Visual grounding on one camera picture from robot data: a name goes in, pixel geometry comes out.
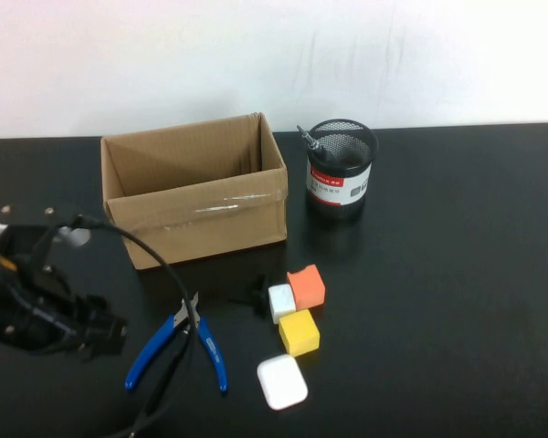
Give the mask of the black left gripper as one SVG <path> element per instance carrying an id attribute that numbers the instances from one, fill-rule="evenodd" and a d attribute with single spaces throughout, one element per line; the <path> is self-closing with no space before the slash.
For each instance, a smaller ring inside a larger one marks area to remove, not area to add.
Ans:
<path id="1" fill-rule="evenodd" d="M 83 361 L 121 355 L 127 320 L 116 318 L 105 297 L 75 298 L 47 266 L 55 235 L 44 225 L 9 225 L 0 234 L 0 343 L 35 354 L 78 346 Z M 80 342 L 78 320 L 111 322 L 90 328 Z"/>

